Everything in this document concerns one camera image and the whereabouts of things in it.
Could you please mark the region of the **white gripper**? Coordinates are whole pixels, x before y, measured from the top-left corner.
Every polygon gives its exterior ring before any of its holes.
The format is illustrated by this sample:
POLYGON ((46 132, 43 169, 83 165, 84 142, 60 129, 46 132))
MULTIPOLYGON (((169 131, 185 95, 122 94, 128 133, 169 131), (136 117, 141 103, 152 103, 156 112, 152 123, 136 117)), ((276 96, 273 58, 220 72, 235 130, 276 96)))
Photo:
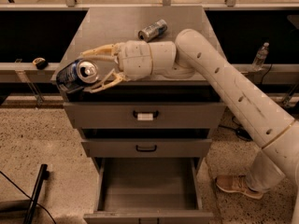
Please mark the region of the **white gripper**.
POLYGON ((150 46, 144 41, 128 41, 117 44, 108 44, 94 49, 82 51, 80 58, 116 62, 122 72, 117 73, 112 69, 102 80, 84 89, 89 93, 97 93, 110 89, 128 77, 131 80, 139 80, 148 77, 152 72, 152 58, 150 46))

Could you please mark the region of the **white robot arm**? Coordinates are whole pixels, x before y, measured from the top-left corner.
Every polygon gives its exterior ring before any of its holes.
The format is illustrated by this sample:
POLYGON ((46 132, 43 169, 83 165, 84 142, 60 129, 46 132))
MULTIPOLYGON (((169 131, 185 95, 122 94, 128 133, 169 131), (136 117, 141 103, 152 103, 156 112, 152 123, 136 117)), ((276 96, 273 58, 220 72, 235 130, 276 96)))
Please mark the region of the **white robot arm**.
POLYGON ((261 152, 247 175, 219 175, 227 193, 261 198, 286 176, 299 185, 299 122, 228 63, 199 32, 185 29, 175 41, 129 40, 80 53, 82 58, 111 61, 115 79, 87 89, 99 92, 127 80, 152 75, 178 79, 201 74, 240 121, 261 152))

